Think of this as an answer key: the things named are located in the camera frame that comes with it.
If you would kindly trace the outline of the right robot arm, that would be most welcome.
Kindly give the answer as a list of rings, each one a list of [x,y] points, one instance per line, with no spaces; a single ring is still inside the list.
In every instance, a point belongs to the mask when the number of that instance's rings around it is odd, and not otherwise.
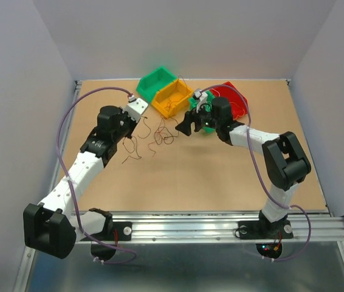
[[[187,111],[175,129],[186,136],[203,127],[216,131],[218,138],[235,147],[244,147],[250,155],[261,154],[271,181],[264,189],[267,201],[255,221],[240,221],[235,231],[241,240],[272,239],[277,235],[292,238],[287,213],[293,209],[291,199],[311,172],[311,164],[293,132],[283,134],[256,130],[233,119],[232,109],[225,97],[212,100],[211,109],[205,105]]]

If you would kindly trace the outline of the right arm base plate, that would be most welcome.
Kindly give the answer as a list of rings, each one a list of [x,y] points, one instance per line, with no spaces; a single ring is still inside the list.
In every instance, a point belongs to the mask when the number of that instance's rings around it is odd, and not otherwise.
[[[263,221],[239,221],[238,227],[234,230],[235,237],[241,240],[275,240],[292,239],[292,231],[286,232],[284,223],[266,223]]]

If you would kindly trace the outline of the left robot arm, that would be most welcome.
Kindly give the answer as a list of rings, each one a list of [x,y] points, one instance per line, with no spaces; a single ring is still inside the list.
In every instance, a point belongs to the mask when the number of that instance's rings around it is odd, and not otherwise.
[[[74,163],[63,170],[60,182],[38,204],[28,204],[24,209],[27,247],[64,259],[82,239],[101,243],[111,237],[117,241],[119,234],[114,229],[110,212],[92,208],[80,214],[77,203],[115,155],[118,143],[131,137],[145,109],[139,101],[124,108],[104,106],[100,109],[96,126]]]

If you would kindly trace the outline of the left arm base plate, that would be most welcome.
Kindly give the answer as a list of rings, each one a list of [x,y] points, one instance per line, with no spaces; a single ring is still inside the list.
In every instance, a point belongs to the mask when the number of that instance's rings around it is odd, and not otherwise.
[[[129,229],[132,229],[131,221],[114,221],[111,228],[104,228],[104,230],[92,234],[92,236],[97,240],[113,242],[115,240],[115,234],[117,234],[118,242],[129,242],[131,241],[131,232],[128,231]]]

